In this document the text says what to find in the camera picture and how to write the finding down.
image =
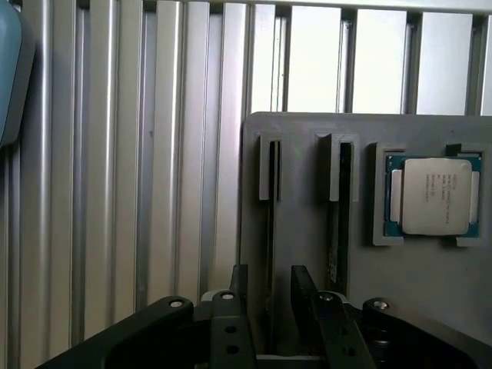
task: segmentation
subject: metal wall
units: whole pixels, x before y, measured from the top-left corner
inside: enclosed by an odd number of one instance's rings
[[[360,2],[22,1],[38,49],[0,152],[0,368],[227,285],[247,114],[492,113],[488,0]]]

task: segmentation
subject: gray mounting plate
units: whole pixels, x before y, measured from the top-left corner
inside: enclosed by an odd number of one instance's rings
[[[281,143],[278,201],[269,240],[270,184],[265,148]],[[492,344],[492,247],[489,242],[492,118],[421,115],[257,113],[244,123],[241,263],[249,265],[248,313],[259,341],[266,308],[268,242],[273,244],[274,336],[281,353],[298,344],[290,309],[290,267],[307,266],[319,289],[330,286],[328,213],[339,200],[339,144],[352,147],[345,268],[337,271],[356,307],[388,297]],[[382,235],[384,156],[483,156],[480,237],[476,240]]]

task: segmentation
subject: hole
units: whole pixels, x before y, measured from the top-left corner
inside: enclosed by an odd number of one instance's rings
[[[169,303],[169,306],[171,306],[172,308],[179,308],[182,305],[183,305],[183,301],[181,300],[173,300]]]
[[[239,352],[239,347],[238,346],[229,345],[229,346],[227,346],[227,352],[230,355],[237,354]]]
[[[224,300],[231,300],[234,298],[234,294],[232,294],[231,292],[224,292],[223,294],[221,294],[221,298],[223,298]]]
[[[352,347],[344,347],[342,351],[347,356],[355,356],[355,349],[353,349]]]

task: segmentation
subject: screw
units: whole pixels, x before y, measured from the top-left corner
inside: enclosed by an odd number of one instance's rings
[[[323,301],[331,301],[333,300],[333,296],[330,294],[320,294],[320,299]]]
[[[171,303],[169,304],[169,306],[171,306],[172,308],[179,308],[182,305],[183,305],[183,302],[179,301],[179,300],[171,301]]]
[[[377,309],[381,309],[381,310],[388,309],[390,307],[390,305],[388,305],[384,301],[375,301],[372,303],[372,306],[374,306]]]

